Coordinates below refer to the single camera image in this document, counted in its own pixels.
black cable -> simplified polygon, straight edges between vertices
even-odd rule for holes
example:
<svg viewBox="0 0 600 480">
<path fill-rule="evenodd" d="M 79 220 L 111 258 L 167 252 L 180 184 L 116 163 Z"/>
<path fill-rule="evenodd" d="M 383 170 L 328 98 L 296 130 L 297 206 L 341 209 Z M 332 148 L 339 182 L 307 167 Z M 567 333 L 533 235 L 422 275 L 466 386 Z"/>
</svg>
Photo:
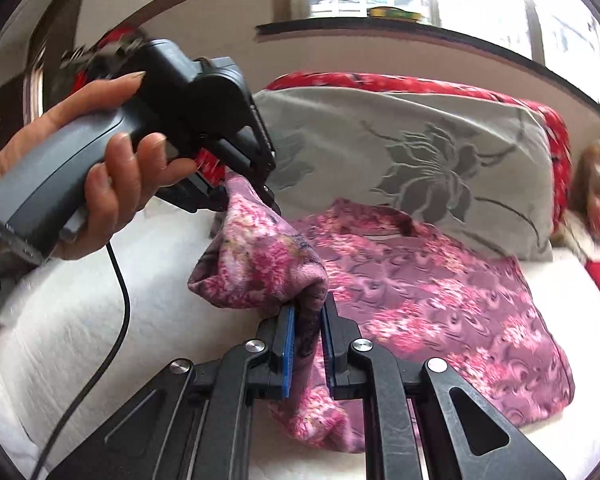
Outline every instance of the black cable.
<svg viewBox="0 0 600 480">
<path fill-rule="evenodd" d="M 120 284 L 120 289 L 122 290 L 122 298 L 125 301 L 125 317 L 122 320 L 122 327 L 120 327 L 120 332 L 118 333 L 118 338 L 116 339 L 116 342 L 113 343 L 113 346 L 111 347 L 111 350 L 109 351 L 109 354 L 107 355 L 107 357 L 104 359 L 104 361 L 100 365 L 100 368 L 98 368 L 96 373 L 94 373 L 94 375 L 91 377 L 91 379 L 89 379 L 89 382 L 85 384 L 84 388 L 80 391 L 80 393 L 75 397 L 74 401 L 69 405 L 69 407 L 66 409 L 66 411 L 62 414 L 62 417 L 60 417 L 60 420 L 58 421 L 58 423 L 56 424 L 56 427 L 54 428 L 53 432 L 51 433 L 49 440 L 46 441 L 46 444 L 45 444 L 44 449 L 42 450 L 42 453 L 40 453 L 40 457 L 38 458 L 38 461 L 36 462 L 36 467 L 30 476 L 30 480 L 38 480 L 38 476 L 40 475 L 40 470 L 45 465 L 46 459 L 49 456 L 49 453 L 51 452 L 52 447 L 56 443 L 58 436 L 64 429 L 65 425 L 67 424 L 67 422 L 69 421 L 71 416 L 74 414 L 74 411 L 78 408 L 78 406 L 80 406 L 80 403 L 84 400 L 84 398 L 89 394 L 91 389 L 96 385 L 96 383 L 104 375 L 104 372 L 107 371 L 107 368 L 109 368 L 109 365 L 111 364 L 114 357 L 118 353 L 118 350 L 120 350 L 120 347 L 122 346 L 122 342 L 125 340 L 126 331 L 129 328 L 129 320 L 131 318 L 131 304 L 129 301 L 129 293 L 126 290 L 125 280 L 122 277 L 122 273 L 120 272 L 120 267 L 118 266 L 118 261 L 116 260 L 116 255 L 113 253 L 113 248 L 111 247 L 111 243 L 107 244 L 107 253 L 109 253 L 109 258 L 111 259 L 111 265 L 113 265 L 113 270 L 116 273 L 118 283 Z"/>
</svg>

black metal clamp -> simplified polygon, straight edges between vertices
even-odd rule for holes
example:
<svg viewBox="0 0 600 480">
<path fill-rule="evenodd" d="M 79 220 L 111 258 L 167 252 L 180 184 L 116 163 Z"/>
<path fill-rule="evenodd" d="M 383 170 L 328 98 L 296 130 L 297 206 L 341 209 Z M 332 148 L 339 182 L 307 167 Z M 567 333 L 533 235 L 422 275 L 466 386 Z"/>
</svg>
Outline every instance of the black metal clamp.
<svg viewBox="0 0 600 480">
<path fill-rule="evenodd" d="M 255 399 L 285 396 L 295 310 L 263 320 L 220 360 L 171 362 L 51 471 L 49 480 L 246 480 Z M 407 398 L 431 480 L 564 480 L 477 390 L 439 358 L 396 359 L 338 316 L 321 312 L 328 387 L 363 399 L 366 478 L 422 478 Z"/>
</svg>

red floral fabric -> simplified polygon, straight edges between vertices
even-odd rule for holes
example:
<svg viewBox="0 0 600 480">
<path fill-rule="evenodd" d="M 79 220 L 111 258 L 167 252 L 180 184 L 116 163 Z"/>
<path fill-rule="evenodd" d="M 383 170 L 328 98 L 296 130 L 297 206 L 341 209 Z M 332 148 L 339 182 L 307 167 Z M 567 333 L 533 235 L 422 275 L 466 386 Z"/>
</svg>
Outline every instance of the red floral fabric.
<svg viewBox="0 0 600 480">
<path fill-rule="evenodd" d="M 571 154 L 569 133 L 564 121 L 552 108 L 533 101 L 491 92 L 474 86 L 445 81 L 434 81 L 408 76 L 362 74 L 362 73 L 305 73 L 294 72 L 277 78 L 267 90 L 282 90 L 302 86 L 334 86 L 357 88 L 369 92 L 412 92 L 416 94 L 446 94 L 475 97 L 488 101 L 519 105 L 544 116 L 547 138 L 554 164 L 554 229 L 558 227 L 567 207 L 571 177 Z"/>
</svg>

gray pillow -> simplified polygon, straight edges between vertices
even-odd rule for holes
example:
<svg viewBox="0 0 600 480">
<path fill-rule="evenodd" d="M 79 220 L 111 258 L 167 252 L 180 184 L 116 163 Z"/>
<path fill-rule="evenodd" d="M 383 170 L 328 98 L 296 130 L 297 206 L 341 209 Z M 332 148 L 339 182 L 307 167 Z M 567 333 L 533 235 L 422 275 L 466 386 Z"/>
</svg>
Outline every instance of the gray pillow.
<svg viewBox="0 0 600 480">
<path fill-rule="evenodd" d="M 387 204 L 489 256 L 550 260 L 544 119 L 464 96 L 293 88 L 254 96 L 276 149 L 287 219 L 343 197 Z"/>
</svg>

windowsill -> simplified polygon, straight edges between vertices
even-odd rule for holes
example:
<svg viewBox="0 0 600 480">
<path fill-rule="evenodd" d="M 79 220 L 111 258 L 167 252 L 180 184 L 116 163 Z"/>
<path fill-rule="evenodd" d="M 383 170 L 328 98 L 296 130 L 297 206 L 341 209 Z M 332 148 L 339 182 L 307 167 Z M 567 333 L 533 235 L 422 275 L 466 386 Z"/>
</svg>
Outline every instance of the windowsill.
<svg viewBox="0 0 600 480">
<path fill-rule="evenodd" d="M 329 18 L 308 18 L 306 20 L 293 20 L 290 22 L 276 22 L 258 25 L 256 27 L 257 35 L 263 40 L 266 38 L 274 39 L 273 36 L 286 34 L 290 32 L 303 31 L 327 31 L 327 30 L 360 30 L 367 34 L 370 32 L 393 32 L 409 35 L 423 36 L 434 39 L 442 43 L 460 44 L 480 50 L 490 56 L 505 59 L 515 65 L 524 67 L 536 75 L 549 80 L 551 83 L 568 91 L 573 96 L 577 97 L 584 104 L 600 114 L 600 104 L 594 101 L 591 97 L 585 94 L 577 86 L 573 85 L 565 78 L 552 72 L 547 67 L 536 63 L 528 57 L 521 56 L 517 52 L 504 48 L 489 41 L 468 36 L 461 32 L 448 30 L 446 28 L 433 27 L 422 23 L 401 22 L 399 20 L 387 20 L 384 18 L 357 18 L 352 16 L 334 16 Z"/>
</svg>

